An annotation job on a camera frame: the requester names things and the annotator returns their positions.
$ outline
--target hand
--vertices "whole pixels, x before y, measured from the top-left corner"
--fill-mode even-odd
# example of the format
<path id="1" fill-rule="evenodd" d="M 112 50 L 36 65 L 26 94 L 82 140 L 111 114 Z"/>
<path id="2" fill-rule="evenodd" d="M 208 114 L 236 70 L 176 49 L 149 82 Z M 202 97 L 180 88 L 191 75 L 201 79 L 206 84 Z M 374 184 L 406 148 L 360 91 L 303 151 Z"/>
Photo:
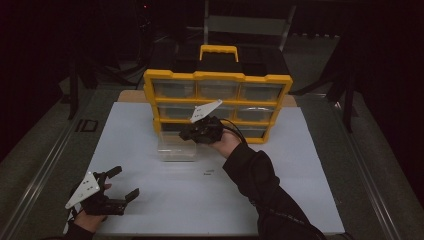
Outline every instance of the hand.
<path id="1" fill-rule="evenodd" d="M 112 184 L 105 184 L 105 189 L 111 188 Z M 106 219 L 107 216 L 101 215 L 101 216 L 94 216 L 94 215 L 88 215 L 84 209 L 78 213 L 77 217 L 75 218 L 74 224 L 78 225 L 85 230 L 95 233 L 97 229 L 99 228 L 100 224 Z"/>
<path id="2" fill-rule="evenodd" d="M 225 159 L 227 159 L 240 143 L 240 138 L 235 133 L 224 129 L 221 141 L 209 144 L 209 146 L 217 150 Z"/>

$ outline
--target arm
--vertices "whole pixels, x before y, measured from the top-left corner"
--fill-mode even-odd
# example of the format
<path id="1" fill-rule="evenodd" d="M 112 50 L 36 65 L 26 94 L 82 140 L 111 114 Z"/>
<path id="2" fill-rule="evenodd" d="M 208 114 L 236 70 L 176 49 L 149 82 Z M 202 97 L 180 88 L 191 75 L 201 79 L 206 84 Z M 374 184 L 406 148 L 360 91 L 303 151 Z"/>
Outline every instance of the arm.
<path id="1" fill-rule="evenodd" d="M 91 240 L 106 216 L 92 216 L 81 211 L 75 221 L 69 223 L 69 229 L 64 237 L 65 240 Z"/>
<path id="2" fill-rule="evenodd" d="M 221 141 L 211 146 L 227 158 L 223 168 L 240 193 L 258 204 L 258 233 L 261 239 L 319 239 L 304 226 L 269 211 L 273 209 L 309 224 L 299 205 L 279 186 L 280 179 L 275 175 L 272 162 L 265 152 L 255 152 L 229 132 L 225 132 Z"/>

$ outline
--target carrying handle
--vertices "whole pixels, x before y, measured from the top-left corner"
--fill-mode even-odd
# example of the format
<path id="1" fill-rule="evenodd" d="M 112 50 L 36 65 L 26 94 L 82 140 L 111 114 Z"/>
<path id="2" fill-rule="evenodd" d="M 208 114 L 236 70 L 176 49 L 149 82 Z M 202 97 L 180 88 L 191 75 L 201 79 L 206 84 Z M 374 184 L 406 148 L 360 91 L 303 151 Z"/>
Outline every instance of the carrying handle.
<path id="1" fill-rule="evenodd" d="M 200 46 L 200 61 L 204 52 L 209 53 L 233 53 L 238 62 L 237 48 L 235 46 L 222 46 L 222 45 L 202 45 Z"/>

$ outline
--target white table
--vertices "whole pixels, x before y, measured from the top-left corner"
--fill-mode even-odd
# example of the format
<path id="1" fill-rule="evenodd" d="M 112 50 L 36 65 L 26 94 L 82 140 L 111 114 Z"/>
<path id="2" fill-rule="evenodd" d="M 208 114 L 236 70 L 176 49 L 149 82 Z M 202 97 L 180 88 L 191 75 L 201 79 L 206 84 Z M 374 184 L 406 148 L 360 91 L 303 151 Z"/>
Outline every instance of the white table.
<path id="1" fill-rule="evenodd" d="M 257 213 L 222 170 L 224 159 L 198 148 L 194 162 L 163 162 L 147 103 L 116 102 L 87 171 L 123 171 L 108 182 L 110 198 L 141 194 L 124 216 L 110 216 L 98 234 L 115 236 L 252 236 Z M 344 233 L 300 108 L 283 108 L 269 141 L 251 145 L 271 157 L 281 186 L 325 234 Z"/>

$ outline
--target plastic drawer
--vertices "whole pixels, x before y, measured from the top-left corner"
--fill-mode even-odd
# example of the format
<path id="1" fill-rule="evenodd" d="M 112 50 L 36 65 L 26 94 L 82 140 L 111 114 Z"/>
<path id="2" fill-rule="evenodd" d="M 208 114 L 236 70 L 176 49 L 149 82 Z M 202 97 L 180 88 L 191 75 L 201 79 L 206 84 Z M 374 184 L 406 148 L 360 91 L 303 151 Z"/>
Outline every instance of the plastic drawer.
<path id="1" fill-rule="evenodd" d="M 190 119 L 193 115 L 194 104 L 159 103 L 157 105 L 160 118 Z"/>
<path id="2" fill-rule="evenodd" d="M 215 110 L 213 110 L 209 115 L 215 116 L 219 119 L 225 118 L 225 119 L 233 119 L 233 113 L 234 113 L 234 106 L 231 105 L 221 105 Z"/>
<path id="3" fill-rule="evenodd" d="M 263 138 L 267 130 L 266 126 L 237 126 L 245 138 Z"/>
<path id="4" fill-rule="evenodd" d="M 199 98 L 232 100 L 237 98 L 238 83 L 235 81 L 198 81 Z"/>
<path id="5" fill-rule="evenodd" d="M 284 84 L 242 83 L 240 99 L 248 101 L 277 101 Z"/>
<path id="6" fill-rule="evenodd" d="M 245 122 L 269 122 L 274 110 L 273 107 L 239 106 L 236 119 Z"/>
<path id="7" fill-rule="evenodd" d="M 169 98 L 194 98 L 195 82 L 191 80 L 152 79 L 156 96 Z"/>

